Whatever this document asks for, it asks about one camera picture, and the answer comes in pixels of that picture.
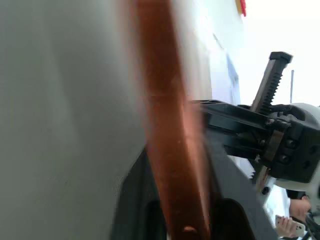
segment bolt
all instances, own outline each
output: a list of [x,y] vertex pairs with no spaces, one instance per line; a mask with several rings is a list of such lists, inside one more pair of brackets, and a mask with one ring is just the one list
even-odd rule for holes
[[258,154],[256,157],[255,157],[255,161],[258,163],[260,161],[260,155]]
[[187,233],[195,233],[195,234],[197,234],[198,233],[198,231],[194,228],[194,227],[192,227],[192,226],[185,226],[184,227],[184,229],[183,229],[183,231],[184,232],[187,232]]
[[274,122],[275,122],[275,120],[274,120],[274,119],[269,118],[269,119],[266,121],[266,123],[265,123],[265,124],[267,124],[267,125],[271,125],[271,124],[273,124]]
[[270,187],[268,186],[265,186],[263,189],[262,189],[262,195],[267,195],[268,193],[270,192]]
[[279,161],[280,161],[280,163],[282,163],[282,164],[287,164],[287,163],[289,162],[289,157],[286,156],[286,155],[281,155],[281,156],[279,157]]
[[294,140],[288,139],[286,142],[286,146],[289,148],[295,148],[296,147],[296,142]]
[[259,144],[260,144],[260,146],[264,146],[264,145],[265,145],[265,143],[266,143],[266,141],[265,141],[265,140],[263,140],[263,139],[259,140]]

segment white phone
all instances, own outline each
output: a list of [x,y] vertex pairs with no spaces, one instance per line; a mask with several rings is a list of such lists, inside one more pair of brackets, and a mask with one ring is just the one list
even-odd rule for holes
[[[280,224],[280,219],[281,219],[281,216],[278,216],[278,215],[275,216],[275,226],[278,226],[278,224]],[[295,235],[297,237],[302,238],[305,235],[306,226],[297,221],[292,221],[292,223],[296,224]]]

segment copper pipe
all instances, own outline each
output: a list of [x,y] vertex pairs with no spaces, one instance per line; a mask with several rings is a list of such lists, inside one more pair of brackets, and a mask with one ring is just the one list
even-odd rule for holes
[[172,240],[208,240],[209,175],[201,119],[186,97],[171,2],[137,0],[147,151]]

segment hand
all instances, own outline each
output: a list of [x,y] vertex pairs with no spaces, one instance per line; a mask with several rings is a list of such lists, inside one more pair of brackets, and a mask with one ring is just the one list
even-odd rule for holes
[[275,231],[280,237],[295,238],[297,224],[293,223],[292,218],[281,217],[275,223]]

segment gray surface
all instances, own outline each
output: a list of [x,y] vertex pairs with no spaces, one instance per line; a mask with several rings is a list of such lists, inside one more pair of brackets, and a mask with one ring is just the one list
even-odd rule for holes
[[223,198],[232,199],[241,205],[256,240],[277,240],[278,235],[271,226],[266,211],[258,201],[251,182],[227,157],[221,144],[216,141],[216,133],[208,128],[205,136],[212,171]]
[[1,1],[1,240],[109,237],[144,132],[107,2]]

